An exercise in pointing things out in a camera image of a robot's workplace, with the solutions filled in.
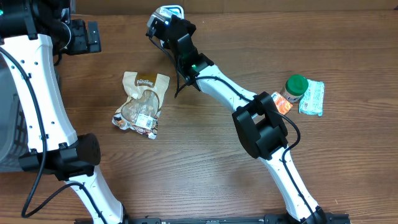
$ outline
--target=orange packet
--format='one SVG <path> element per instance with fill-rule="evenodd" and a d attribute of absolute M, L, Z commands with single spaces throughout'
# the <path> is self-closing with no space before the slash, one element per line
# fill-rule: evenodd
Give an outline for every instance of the orange packet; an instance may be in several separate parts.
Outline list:
<path fill-rule="evenodd" d="M 286 115 L 292 109 L 293 105 L 278 92 L 273 93 L 271 97 L 281 114 Z"/>

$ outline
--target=white label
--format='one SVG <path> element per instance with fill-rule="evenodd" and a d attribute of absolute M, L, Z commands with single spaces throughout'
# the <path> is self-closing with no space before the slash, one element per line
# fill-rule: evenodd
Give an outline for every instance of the white label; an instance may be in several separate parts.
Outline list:
<path fill-rule="evenodd" d="M 151 129 L 153 117 L 144 114 L 139 114 L 137 118 L 136 125 L 142 128 Z"/>

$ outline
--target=wall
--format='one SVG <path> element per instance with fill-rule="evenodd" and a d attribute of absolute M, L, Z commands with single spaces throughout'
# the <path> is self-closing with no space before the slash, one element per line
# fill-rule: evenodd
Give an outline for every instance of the wall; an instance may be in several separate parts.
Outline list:
<path fill-rule="evenodd" d="M 77 14 L 150 14 L 179 4 L 186 13 L 393 10 L 398 0 L 76 0 Z"/>

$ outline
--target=package with brown label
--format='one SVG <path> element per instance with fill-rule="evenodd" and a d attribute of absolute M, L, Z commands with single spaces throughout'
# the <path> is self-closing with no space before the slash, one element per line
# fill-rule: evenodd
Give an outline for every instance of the package with brown label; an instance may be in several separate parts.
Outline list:
<path fill-rule="evenodd" d="M 116 110 L 112 123 L 120 129 L 132 129 L 150 139 L 157 135 L 157 125 L 170 78 L 155 73 L 125 72 L 127 101 Z"/>

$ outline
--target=wooden tabletop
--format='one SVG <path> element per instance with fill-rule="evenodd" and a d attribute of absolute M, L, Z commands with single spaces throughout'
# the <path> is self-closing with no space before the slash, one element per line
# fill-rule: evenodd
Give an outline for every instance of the wooden tabletop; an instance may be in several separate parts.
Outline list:
<path fill-rule="evenodd" d="M 102 53 L 64 56 L 57 68 L 68 117 L 94 133 L 101 170 L 133 217 L 249 217 L 285 213 L 264 165 L 239 143 L 231 114 L 193 87 L 174 98 L 176 77 L 147 37 L 149 16 L 98 21 Z M 187 15 L 193 41 L 225 75 L 261 93 L 295 73 L 325 82 L 323 116 L 288 116 L 302 133 L 292 151 L 307 189 L 326 212 L 353 223 L 398 220 L 398 13 L 291 12 Z M 125 71 L 170 76 L 156 140 L 111 123 L 126 100 Z M 288 139 L 296 138 L 287 124 Z M 89 218 L 66 190 L 30 220 L 20 218 L 35 174 L 0 174 L 0 223 L 73 223 Z M 63 185 L 43 176 L 29 210 Z"/>

